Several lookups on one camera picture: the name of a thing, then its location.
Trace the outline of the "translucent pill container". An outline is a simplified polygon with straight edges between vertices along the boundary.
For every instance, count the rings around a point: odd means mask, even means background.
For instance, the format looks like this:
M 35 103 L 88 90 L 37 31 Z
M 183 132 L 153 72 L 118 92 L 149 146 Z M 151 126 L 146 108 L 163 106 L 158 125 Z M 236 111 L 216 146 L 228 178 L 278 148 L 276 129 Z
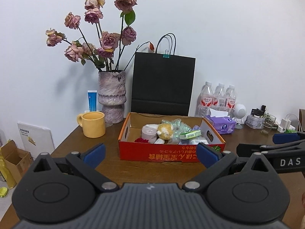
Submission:
M 207 141 L 206 138 L 204 137 L 197 137 L 197 138 L 193 138 L 189 141 L 190 145 L 198 145 L 199 143 L 204 143 L 206 145 L 209 144 L 209 142 Z

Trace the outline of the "green tissue pack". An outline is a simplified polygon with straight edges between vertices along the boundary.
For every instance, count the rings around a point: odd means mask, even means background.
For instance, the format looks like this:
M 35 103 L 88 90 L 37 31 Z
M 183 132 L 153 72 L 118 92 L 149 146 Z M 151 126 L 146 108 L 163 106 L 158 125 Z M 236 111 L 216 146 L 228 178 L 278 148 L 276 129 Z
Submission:
M 187 140 L 187 139 L 196 138 L 196 137 L 198 137 L 198 136 L 201 136 L 201 130 L 193 130 L 193 131 L 181 133 L 181 134 L 179 135 L 179 138 L 180 138 L 181 140 Z

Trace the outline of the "iridescent plastic bag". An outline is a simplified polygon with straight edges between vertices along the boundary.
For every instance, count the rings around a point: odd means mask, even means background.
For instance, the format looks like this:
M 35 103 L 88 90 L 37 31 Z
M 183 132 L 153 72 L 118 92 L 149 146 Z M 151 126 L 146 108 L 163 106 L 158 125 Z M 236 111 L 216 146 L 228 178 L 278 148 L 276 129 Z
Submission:
M 169 144 L 179 144 L 180 134 L 191 131 L 191 127 L 188 126 L 186 123 L 182 122 L 180 118 L 172 121 L 163 119 L 161 122 L 169 123 L 173 126 L 173 137 L 168 140 Z

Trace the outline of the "red rose hair clip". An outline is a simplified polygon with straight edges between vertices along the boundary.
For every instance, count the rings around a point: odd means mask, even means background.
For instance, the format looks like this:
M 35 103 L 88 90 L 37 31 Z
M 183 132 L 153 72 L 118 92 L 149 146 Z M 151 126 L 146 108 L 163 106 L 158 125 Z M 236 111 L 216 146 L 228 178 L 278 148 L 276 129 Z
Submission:
M 137 138 L 135 143 L 149 143 L 148 139 L 143 139 L 143 138 Z

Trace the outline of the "yellow white plush toy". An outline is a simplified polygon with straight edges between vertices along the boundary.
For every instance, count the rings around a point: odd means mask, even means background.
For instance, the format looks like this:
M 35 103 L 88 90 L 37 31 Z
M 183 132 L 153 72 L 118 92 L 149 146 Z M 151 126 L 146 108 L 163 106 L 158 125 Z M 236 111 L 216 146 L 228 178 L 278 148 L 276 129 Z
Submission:
M 169 123 L 161 124 L 146 124 L 157 129 L 158 138 L 163 140 L 170 140 L 173 137 L 173 126 Z

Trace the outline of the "purple drawstring pouch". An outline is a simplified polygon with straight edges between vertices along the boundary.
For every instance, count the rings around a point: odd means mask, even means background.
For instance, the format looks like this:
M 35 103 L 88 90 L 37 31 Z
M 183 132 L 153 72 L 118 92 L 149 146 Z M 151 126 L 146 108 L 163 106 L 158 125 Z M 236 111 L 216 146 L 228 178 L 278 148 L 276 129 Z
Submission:
M 201 134 L 201 129 L 198 125 L 195 125 L 192 130 L 191 130 L 191 133 L 194 133 L 194 134 Z

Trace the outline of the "clear drinking glass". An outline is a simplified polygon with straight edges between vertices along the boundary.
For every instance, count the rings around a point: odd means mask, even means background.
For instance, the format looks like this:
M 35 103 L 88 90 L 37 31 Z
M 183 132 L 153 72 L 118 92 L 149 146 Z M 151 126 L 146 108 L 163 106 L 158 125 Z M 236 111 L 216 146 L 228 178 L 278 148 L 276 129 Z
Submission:
M 263 119 L 264 121 L 263 121 L 263 127 L 261 129 L 261 133 L 269 134 L 272 128 L 274 127 L 276 117 L 269 113 L 265 113 Z

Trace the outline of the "yellow mug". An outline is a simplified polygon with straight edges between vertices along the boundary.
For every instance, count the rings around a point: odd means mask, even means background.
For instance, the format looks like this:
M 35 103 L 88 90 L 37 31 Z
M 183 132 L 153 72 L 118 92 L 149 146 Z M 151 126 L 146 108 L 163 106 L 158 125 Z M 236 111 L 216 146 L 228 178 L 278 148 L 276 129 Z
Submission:
M 76 118 L 83 134 L 87 138 L 99 138 L 105 135 L 105 115 L 102 112 L 87 112 L 79 114 Z

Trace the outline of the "white robot figurine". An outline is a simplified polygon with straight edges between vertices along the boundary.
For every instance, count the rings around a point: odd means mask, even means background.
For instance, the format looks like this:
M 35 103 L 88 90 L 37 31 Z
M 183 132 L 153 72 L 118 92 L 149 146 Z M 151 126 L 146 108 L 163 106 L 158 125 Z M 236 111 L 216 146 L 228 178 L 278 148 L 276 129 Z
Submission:
M 243 118 L 246 116 L 247 110 L 243 104 L 235 104 L 233 111 L 233 120 L 236 122 L 235 128 L 242 129 L 243 128 Z

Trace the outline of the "water bottle right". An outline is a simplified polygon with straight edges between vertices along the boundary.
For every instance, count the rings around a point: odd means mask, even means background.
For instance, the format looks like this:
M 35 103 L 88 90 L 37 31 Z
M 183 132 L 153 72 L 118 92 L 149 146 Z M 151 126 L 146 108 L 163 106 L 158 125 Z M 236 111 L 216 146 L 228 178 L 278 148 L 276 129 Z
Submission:
M 225 93 L 225 108 L 228 112 L 228 116 L 232 115 L 236 103 L 236 93 L 235 93 L 235 86 L 230 85 Z

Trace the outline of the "red cardboard box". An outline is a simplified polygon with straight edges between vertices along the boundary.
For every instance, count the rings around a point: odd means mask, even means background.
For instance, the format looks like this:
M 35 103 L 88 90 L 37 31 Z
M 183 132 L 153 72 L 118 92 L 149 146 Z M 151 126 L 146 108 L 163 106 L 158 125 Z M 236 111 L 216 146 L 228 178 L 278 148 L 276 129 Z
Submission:
M 145 162 L 198 162 L 195 145 L 153 144 L 137 142 L 141 137 L 142 127 L 146 124 L 160 124 L 162 120 L 181 119 L 190 127 L 199 126 L 202 137 L 209 146 L 222 152 L 225 140 L 205 118 L 188 116 L 164 116 L 130 112 L 119 134 L 119 156 L 121 160 Z

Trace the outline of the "water bottle left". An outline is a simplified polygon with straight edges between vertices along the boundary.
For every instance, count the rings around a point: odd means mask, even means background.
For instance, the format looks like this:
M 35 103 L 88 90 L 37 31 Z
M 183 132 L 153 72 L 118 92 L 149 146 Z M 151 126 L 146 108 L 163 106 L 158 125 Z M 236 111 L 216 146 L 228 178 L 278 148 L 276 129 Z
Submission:
M 206 81 L 201 91 L 200 102 L 198 105 L 198 117 L 205 117 L 209 113 L 209 108 L 213 104 L 212 83 Z

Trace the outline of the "blue white tube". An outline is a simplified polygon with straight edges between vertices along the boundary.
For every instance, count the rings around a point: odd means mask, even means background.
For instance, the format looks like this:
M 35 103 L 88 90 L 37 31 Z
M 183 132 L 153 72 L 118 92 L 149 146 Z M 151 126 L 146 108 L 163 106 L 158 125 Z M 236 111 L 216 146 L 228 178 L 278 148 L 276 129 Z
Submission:
M 97 111 L 97 91 L 96 90 L 89 90 L 87 92 L 88 96 L 88 106 L 90 112 Z

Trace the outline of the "purple ceramic vase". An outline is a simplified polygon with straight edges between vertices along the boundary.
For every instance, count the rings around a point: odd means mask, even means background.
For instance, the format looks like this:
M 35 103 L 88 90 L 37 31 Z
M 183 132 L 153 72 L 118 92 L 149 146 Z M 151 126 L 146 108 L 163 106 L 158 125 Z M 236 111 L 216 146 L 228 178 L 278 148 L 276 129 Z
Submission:
M 126 102 L 126 73 L 99 72 L 98 102 L 102 105 L 102 113 L 106 123 L 120 123 L 124 118 Z

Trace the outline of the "small cardboard box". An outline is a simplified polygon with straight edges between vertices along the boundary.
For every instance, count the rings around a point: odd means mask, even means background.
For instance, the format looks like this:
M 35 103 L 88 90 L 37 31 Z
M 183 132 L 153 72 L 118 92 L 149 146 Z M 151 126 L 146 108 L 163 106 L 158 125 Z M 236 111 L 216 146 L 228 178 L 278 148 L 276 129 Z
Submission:
M 33 163 L 30 152 L 17 148 L 16 143 L 10 140 L 1 147 L 1 154 L 6 167 L 18 184 Z

